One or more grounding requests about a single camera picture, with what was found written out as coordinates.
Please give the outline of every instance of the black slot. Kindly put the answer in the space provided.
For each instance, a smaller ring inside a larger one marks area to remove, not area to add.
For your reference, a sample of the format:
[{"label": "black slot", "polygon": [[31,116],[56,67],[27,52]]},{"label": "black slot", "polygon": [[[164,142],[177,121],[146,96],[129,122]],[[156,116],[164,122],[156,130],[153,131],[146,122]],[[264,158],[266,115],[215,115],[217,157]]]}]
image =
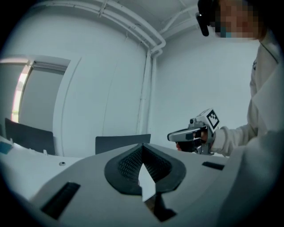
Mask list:
[{"label": "black slot", "polygon": [[216,163],[213,163],[213,162],[203,162],[202,163],[203,166],[207,166],[209,168],[214,168],[214,169],[218,169],[218,170],[223,170],[223,168],[225,167],[224,165],[221,165],[221,164],[216,164]]},{"label": "black slot", "polygon": [[66,183],[41,209],[54,219],[58,219],[68,203],[71,201],[80,185],[72,182]]},{"label": "black slot", "polygon": [[176,215],[171,209],[165,207],[163,198],[161,195],[156,195],[154,215],[159,219],[160,222],[164,222]]}]

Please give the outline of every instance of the black mesh pad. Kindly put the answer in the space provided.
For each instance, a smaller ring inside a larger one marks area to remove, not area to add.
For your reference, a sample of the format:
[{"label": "black mesh pad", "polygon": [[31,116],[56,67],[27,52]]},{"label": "black mesh pad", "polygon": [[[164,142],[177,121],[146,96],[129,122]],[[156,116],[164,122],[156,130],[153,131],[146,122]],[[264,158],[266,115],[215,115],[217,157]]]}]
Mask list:
[{"label": "black mesh pad", "polygon": [[156,183],[156,194],[176,189],[186,174],[181,161],[150,145],[139,144],[108,161],[105,166],[106,180],[122,194],[142,195],[138,185],[142,164]]}]

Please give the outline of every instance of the white wall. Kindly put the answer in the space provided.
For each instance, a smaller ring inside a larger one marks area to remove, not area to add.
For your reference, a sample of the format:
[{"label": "white wall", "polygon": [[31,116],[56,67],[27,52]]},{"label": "white wall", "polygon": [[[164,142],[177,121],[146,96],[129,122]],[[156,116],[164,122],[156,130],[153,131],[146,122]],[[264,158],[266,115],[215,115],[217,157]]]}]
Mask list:
[{"label": "white wall", "polygon": [[186,33],[167,43],[158,58],[151,142],[175,148],[167,134],[186,128],[190,118],[213,107],[221,126],[247,123],[250,76],[257,41]]},{"label": "white wall", "polygon": [[112,26],[90,12],[46,8],[27,16],[7,45],[5,55],[81,59],[53,127],[65,156],[95,154],[96,136],[136,134],[146,50]]},{"label": "white wall", "polygon": [[34,68],[22,97],[19,123],[52,132],[57,93],[64,72]]}]

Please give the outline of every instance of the white ceiling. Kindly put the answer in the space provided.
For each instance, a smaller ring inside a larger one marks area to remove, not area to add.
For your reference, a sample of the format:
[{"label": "white ceiling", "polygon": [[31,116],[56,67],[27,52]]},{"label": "white ceiling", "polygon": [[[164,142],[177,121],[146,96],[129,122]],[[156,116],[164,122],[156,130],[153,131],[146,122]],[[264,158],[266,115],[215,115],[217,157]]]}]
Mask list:
[{"label": "white ceiling", "polygon": [[161,31],[167,22],[181,10],[196,6],[193,10],[180,15],[163,34],[165,39],[183,30],[198,29],[195,19],[198,0],[114,0],[137,13],[157,31]]}]

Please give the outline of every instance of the window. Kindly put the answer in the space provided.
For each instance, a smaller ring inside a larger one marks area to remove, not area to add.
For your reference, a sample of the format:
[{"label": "window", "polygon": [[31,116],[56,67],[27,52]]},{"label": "window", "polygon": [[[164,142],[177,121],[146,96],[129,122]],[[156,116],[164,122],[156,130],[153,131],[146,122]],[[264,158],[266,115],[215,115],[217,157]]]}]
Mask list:
[{"label": "window", "polygon": [[16,86],[13,107],[12,107],[12,115],[11,115],[11,120],[13,122],[19,123],[19,110],[20,110],[21,99],[23,96],[24,87],[27,82],[27,78],[28,78],[28,74],[30,73],[30,70],[31,70],[31,66],[25,66],[23,68],[23,71],[19,77],[19,80]]}]

